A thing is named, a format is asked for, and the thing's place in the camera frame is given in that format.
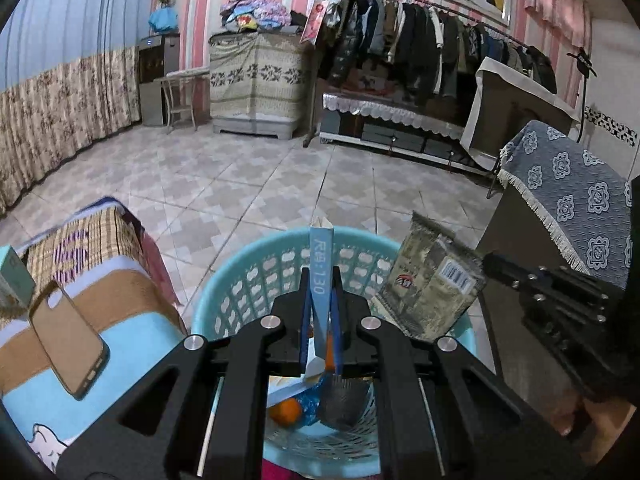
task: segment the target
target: covered appliance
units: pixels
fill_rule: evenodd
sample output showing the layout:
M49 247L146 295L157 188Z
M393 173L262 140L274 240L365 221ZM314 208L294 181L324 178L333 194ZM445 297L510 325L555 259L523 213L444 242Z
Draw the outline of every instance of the covered appliance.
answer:
M180 34L156 34L138 43L140 61L140 113L145 126L166 124L166 103L162 98L159 77L180 70Z

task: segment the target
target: metal screw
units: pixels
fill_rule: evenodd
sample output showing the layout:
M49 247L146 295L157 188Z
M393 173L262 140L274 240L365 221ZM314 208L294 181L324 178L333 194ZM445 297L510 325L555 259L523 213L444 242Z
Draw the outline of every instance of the metal screw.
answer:
M278 316L264 316L260 320L260 324L268 329L277 328L280 326L280 318Z
M360 324L364 330L377 330L382 326L380 319L374 316L363 317Z
M197 350L204 345L204 338L201 335L190 335L182 344L187 350Z
M458 342L449 336L444 336L438 339L438 348L443 352L453 352L458 348Z

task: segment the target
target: tiled floor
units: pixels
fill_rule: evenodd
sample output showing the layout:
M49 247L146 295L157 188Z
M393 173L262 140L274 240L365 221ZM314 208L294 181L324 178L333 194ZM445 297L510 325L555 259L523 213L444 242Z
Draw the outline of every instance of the tiled floor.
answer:
M355 148L301 139L215 136L210 126L137 127L69 161L0 221L0 245L18 245L104 195L138 216L158 242L190 323L199 288L236 251L324 215L402 241L419 211L475 247L499 195L461 174ZM490 362L484 320L470 312Z

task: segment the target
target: blue patterned cloth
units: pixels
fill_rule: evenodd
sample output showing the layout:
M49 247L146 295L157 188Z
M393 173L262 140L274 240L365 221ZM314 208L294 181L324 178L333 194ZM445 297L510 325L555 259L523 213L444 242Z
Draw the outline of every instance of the blue patterned cloth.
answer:
M538 215L576 270L624 288L631 264L631 186L593 153L531 121L500 152L500 181Z

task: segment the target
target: barcode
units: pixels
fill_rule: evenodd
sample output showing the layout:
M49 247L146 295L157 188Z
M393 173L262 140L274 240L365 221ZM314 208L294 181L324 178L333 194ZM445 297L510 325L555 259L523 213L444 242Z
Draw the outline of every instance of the barcode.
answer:
M440 276L447 280L451 285L455 286L463 294L468 293L469 289L476 282L476 280L473 280L459 263L451 258L447 258L444 261L444 266L440 271Z

